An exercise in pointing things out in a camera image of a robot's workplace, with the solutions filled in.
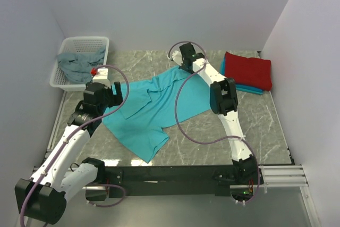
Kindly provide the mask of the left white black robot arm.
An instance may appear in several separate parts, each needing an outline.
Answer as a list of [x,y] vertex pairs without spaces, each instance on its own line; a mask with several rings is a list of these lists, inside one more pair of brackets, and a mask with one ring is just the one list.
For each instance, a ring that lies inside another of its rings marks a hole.
[[66,172],[101,120],[108,116],[105,110],[110,107],[119,109],[126,99],[119,82],[113,86],[100,82],[86,84],[83,99],[75,107],[49,157],[29,179],[20,179],[15,185],[21,226],[25,225],[25,217],[45,224],[57,223],[65,212],[67,202],[82,187],[89,183],[98,186],[105,182],[105,164],[98,159],[85,160],[70,175]]

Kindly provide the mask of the light blue t-shirt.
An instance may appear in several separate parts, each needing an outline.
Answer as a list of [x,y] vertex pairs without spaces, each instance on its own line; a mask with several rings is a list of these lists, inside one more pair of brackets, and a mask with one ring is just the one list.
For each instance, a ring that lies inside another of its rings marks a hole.
[[210,88],[198,75],[171,68],[150,80],[122,84],[121,108],[106,110],[106,128],[132,153],[150,162],[169,139],[163,131],[210,109]]

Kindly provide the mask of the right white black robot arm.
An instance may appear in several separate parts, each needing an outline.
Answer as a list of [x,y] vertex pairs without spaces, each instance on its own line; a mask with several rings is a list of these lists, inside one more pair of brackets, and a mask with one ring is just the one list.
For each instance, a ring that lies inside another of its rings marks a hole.
[[246,142],[239,115],[237,112],[238,98],[235,81],[220,74],[208,61],[206,52],[197,53],[194,49],[198,44],[191,41],[181,41],[181,58],[169,54],[179,68],[190,73],[183,82],[176,95],[179,98],[182,88],[195,75],[198,75],[209,86],[209,104],[212,112],[218,116],[226,136],[213,141],[220,142],[227,139],[232,152],[234,166],[233,178],[237,183],[245,184],[250,180],[260,183],[260,170],[255,153]]

